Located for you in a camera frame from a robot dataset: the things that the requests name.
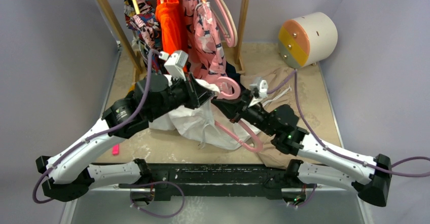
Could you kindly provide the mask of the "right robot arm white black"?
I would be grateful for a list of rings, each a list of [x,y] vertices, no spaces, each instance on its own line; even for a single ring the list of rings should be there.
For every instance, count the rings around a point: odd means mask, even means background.
[[[321,140],[297,125],[299,118],[289,105],[283,104],[272,111],[266,111],[260,103],[251,105],[249,90],[237,99],[217,98],[211,102],[231,122],[245,120],[271,136],[271,144],[279,152],[320,163],[294,160],[284,174],[289,186],[329,185],[355,191],[361,200],[371,205],[387,205],[391,182],[391,174],[387,172],[391,169],[389,157],[383,154],[366,156]]]

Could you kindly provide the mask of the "white shorts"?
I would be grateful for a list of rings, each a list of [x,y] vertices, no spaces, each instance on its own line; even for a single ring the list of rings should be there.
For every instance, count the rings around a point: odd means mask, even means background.
[[[181,136],[198,141],[201,146],[208,143],[225,150],[242,146],[254,153],[263,149],[257,127],[244,119],[231,123],[210,101],[197,109],[180,106],[149,123],[149,128],[177,130]]]

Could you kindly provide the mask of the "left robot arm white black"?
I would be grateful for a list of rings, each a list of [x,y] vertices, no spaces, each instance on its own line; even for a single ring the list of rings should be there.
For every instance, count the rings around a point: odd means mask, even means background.
[[[97,164],[95,160],[114,145],[147,129],[155,119],[180,106],[199,108],[217,93],[216,85],[192,75],[175,79],[151,73],[106,109],[94,126],[66,150],[37,158],[41,174],[37,188],[43,190],[47,202],[68,202],[107,185],[147,187],[153,177],[145,160],[125,164]]]

